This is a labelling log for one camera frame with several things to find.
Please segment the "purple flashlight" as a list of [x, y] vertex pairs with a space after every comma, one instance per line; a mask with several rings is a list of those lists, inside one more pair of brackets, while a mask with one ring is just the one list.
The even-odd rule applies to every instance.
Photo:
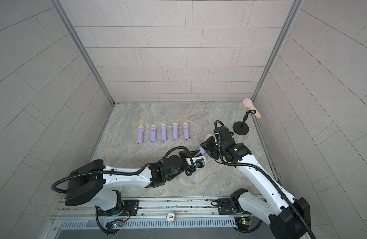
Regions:
[[[210, 137], [213, 137], [213, 135], [208, 134], [208, 135], [206, 136], [205, 140], [209, 139]], [[200, 148], [199, 148], [199, 154], [200, 154], [200, 155], [205, 156], [205, 154], [206, 154], [205, 149], [204, 149], [204, 148], [202, 148], [202, 147], [200, 147]]]
[[137, 128], [137, 143], [142, 144], [144, 141], [144, 131], [145, 128], [143, 126], [139, 126]]
[[167, 125], [162, 124], [160, 129], [161, 129], [161, 141], [166, 142], [167, 141]]
[[173, 129], [173, 134], [172, 134], [173, 140], [178, 140], [179, 139], [179, 124], [176, 122], [173, 123], [172, 129]]
[[188, 123], [184, 123], [183, 124], [183, 137], [184, 140], [190, 140], [190, 136], [189, 136], [189, 124]]

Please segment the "purple flashlight horizontal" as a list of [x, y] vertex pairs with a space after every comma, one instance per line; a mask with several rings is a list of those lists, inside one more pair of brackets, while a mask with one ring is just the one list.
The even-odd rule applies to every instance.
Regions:
[[157, 140], [157, 126], [152, 125], [150, 127], [150, 142], [155, 143]]

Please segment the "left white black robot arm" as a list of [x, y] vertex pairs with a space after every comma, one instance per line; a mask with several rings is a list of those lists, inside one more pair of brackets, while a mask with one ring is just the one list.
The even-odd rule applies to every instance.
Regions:
[[158, 162], [140, 169], [121, 169], [94, 160], [53, 183], [51, 190], [66, 195], [66, 206], [91, 203], [104, 211], [120, 205], [119, 187], [156, 188], [184, 173], [191, 176], [206, 164], [204, 149], [190, 151], [184, 146], [170, 149]]

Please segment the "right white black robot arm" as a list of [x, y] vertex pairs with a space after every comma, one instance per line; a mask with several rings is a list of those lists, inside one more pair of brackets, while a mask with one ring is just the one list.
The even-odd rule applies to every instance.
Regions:
[[201, 143], [201, 147], [216, 162], [238, 169], [264, 197], [258, 199], [241, 188], [233, 197], [235, 211], [253, 214], [270, 227], [277, 239], [300, 239], [304, 234], [311, 239], [316, 237], [311, 228], [309, 203], [277, 183], [245, 144], [235, 142], [221, 121], [214, 122], [214, 136]]

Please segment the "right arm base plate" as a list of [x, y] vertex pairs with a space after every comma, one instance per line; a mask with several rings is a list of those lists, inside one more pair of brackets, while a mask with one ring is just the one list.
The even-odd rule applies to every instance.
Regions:
[[220, 215], [242, 215], [248, 212], [239, 208], [233, 199], [219, 198], [211, 202], [213, 207], [218, 209]]

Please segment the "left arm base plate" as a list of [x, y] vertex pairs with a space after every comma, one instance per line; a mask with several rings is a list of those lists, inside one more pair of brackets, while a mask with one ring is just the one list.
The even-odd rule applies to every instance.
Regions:
[[98, 209], [97, 214], [99, 217], [136, 216], [139, 202], [139, 200], [122, 200], [117, 202], [117, 205], [109, 211]]

